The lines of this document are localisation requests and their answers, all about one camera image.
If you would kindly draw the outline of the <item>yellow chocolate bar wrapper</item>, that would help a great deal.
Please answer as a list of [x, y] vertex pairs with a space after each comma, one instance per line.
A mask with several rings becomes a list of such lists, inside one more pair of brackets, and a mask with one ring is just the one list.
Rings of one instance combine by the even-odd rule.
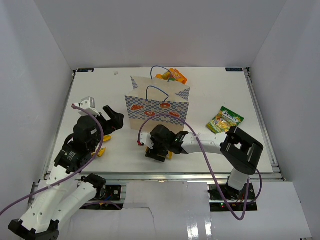
[[[148, 152], [150, 152], [150, 151], [151, 151], [151, 149], [148, 148], [148, 147], [147, 147], [146, 150], [145, 150], [146, 153], [148, 153]], [[168, 154], [167, 154], [167, 156], [166, 156], [166, 159], [171, 160], [172, 157], [173, 157], [173, 153], [172, 153], [171, 151], [169, 151]]]

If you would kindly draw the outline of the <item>yellow M&M packet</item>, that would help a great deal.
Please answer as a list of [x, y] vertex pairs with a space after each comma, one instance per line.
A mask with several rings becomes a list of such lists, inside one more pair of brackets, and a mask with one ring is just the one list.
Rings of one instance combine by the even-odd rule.
[[105, 152], [106, 152], [106, 147], [102, 147], [100, 150], [98, 150], [98, 148], [96, 148], [96, 150], [91, 154], [91, 156], [96, 156], [97, 158], [101, 158]]
[[112, 136], [111, 135], [106, 135], [103, 137], [103, 142], [108, 142], [112, 139]]

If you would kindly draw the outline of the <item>checkered paper bag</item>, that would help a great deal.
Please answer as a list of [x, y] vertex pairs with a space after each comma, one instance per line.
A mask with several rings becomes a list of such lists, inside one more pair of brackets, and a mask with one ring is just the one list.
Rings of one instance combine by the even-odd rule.
[[131, 76], [133, 90], [125, 95], [126, 109], [130, 128], [139, 130], [141, 125], [152, 118], [143, 127], [151, 131], [162, 124], [173, 132], [184, 130], [189, 110], [191, 88], [177, 81], [166, 81], [156, 76]]

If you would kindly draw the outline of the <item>green candy bag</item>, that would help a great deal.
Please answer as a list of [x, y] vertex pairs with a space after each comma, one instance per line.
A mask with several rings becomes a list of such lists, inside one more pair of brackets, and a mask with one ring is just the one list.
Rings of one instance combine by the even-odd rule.
[[225, 133], [231, 127], [237, 127], [244, 119], [241, 115], [222, 106], [218, 114], [206, 124], [206, 127], [214, 134]]

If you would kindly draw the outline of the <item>orange snack pouch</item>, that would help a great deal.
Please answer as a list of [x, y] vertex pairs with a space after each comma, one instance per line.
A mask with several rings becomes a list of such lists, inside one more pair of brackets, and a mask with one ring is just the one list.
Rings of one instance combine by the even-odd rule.
[[183, 85], [185, 85], [188, 81], [188, 79], [176, 68], [170, 68], [169, 71], [165, 72], [164, 74], [157, 74], [155, 77], [165, 81], [179, 82]]

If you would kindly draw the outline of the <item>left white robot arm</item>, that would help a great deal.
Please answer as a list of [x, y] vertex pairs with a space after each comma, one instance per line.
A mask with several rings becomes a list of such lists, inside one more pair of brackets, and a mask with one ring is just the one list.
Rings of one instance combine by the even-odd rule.
[[80, 186], [66, 196], [76, 178], [98, 155], [104, 137], [124, 126], [124, 115], [108, 105], [100, 112], [90, 107], [72, 105], [82, 114], [65, 139], [45, 187], [34, 192], [36, 199], [26, 213], [13, 219], [8, 229], [23, 240], [56, 240], [63, 225], [92, 199], [102, 199], [106, 180], [94, 173], [81, 178]]

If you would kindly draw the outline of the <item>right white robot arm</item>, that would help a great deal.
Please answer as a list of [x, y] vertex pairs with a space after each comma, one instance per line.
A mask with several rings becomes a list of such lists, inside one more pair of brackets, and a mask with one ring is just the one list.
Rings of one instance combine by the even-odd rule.
[[146, 157], [164, 162], [169, 153], [175, 155], [211, 153], [223, 155], [233, 166], [225, 187], [226, 195], [236, 200], [244, 193], [249, 176], [254, 175], [264, 146], [237, 126], [217, 134], [174, 133], [164, 125], [150, 133], [140, 134], [139, 142], [147, 147]]

